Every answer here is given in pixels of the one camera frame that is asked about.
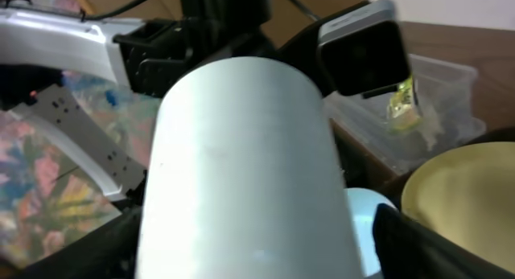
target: clear plastic bin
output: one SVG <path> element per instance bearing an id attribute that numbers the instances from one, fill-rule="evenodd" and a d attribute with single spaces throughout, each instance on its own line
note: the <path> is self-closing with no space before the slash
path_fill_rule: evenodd
<path id="1" fill-rule="evenodd" d="M 363 99 L 334 92 L 325 99 L 328 116 L 399 175 L 486 129 L 472 116 L 474 68 L 418 55 L 410 55 L 410 62 L 422 120 L 409 130 L 390 129 L 387 108 L 393 93 Z"/>

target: yellow plate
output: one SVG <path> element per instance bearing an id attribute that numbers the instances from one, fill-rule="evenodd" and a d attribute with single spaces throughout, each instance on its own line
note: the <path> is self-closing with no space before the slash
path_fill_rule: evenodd
<path id="1" fill-rule="evenodd" d="M 408 180 L 402 212 L 515 273 L 515 142 L 450 150 Z"/>

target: cylindrical container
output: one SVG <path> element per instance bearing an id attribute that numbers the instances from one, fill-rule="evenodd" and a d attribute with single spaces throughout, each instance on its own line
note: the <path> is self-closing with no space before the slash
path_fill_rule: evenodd
<path id="1" fill-rule="evenodd" d="M 362 278 L 323 102 L 271 59 L 189 73 L 158 114 L 139 279 Z"/>

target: black cable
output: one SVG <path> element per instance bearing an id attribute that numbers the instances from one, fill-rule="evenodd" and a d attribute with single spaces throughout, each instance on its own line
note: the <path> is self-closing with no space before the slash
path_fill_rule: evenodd
<path id="1" fill-rule="evenodd" d="M 50 9 L 49 10 L 47 7 L 24 6 L 24 5 L 8 5 L 8 7 L 15 8 L 15 9 L 21 9 L 21 10 L 33 10 L 33 11 L 37 11 L 37 12 L 45 13 L 45 14 L 58 14 L 58 15 L 70 17 L 70 18 L 79 18 L 81 21 L 98 21 L 98 20 L 102 20 L 104 18 L 112 18 L 116 15 L 124 13 L 128 10 L 131 10 L 131 9 L 135 8 L 136 6 L 139 6 L 146 1 L 148 1 L 148 0 L 133 0 L 129 3 L 127 3 L 126 5 L 121 6 L 121 7 L 117 8 L 116 10 L 112 10 L 108 13 L 87 14 L 87 15 L 67 12 L 67 11 L 58 10 L 58 9 Z"/>
<path id="2" fill-rule="evenodd" d="M 310 9 L 307 8 L 303 3 L 301 3 L 299 0 L 290 0 L 291 3 L 293 3 L 295 6 L 297 6 L 306 16 L 310 17 L 313 21 L 320 20 L 320 17 L 313 13 Z"/>
<path id="3" fill-rule="evenodd" d="M 110 11 L 109 13 L 87 15 L 85 16 L 85 19 L 89 21 L 97 21 L 104 18 L 111 18 L 121 13 L 127 12 L 128 10 L 135 8 L 136 6 L 139 6 L 146 1 L 148 0 L 133 0 L 132 2 L 129 2 L 128 4 L 121 6 L 116 10 Z"/>

